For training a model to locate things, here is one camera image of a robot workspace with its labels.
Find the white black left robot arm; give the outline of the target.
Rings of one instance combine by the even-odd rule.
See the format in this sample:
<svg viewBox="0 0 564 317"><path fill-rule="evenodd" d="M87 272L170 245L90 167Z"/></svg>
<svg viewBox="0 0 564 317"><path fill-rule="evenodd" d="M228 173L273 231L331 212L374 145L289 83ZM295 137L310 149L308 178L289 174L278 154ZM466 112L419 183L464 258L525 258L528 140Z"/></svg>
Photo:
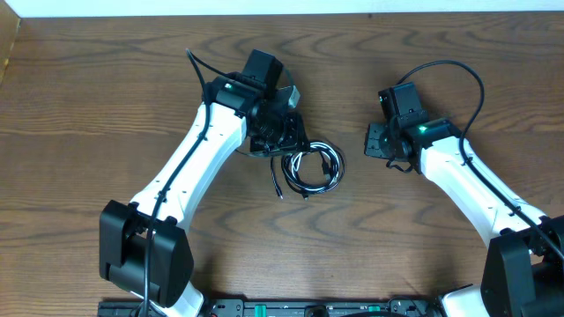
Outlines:
<svg viewBox="0 0 564 317"><path fill-rule="evenodd" d="M286 69L253 50L240 72L203 81L202 103L188 134L157 176L129 203L110 201L100 214L100 276L141 297L132 316L196 316L204 297L190 282L194 259L187 233L199 202L229 156L249 142L259 158L308 151L294 84Z"/></svg>

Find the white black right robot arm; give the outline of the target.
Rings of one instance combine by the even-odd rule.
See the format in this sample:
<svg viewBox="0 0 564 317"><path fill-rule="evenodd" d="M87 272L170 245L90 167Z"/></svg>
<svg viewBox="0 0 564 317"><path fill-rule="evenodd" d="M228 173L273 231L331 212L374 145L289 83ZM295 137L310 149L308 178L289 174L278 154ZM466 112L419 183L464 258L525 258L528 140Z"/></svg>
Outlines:
<svg viewBox="0 0 564 317"><path fill-rule="evenodd" d="M548 217L497 177L449 120L431 120L412 83L378 93L385 121L368 127L365 153L436 184L487 248L478 285L439 297L445 316L561 316L563 218Z"/></svg>

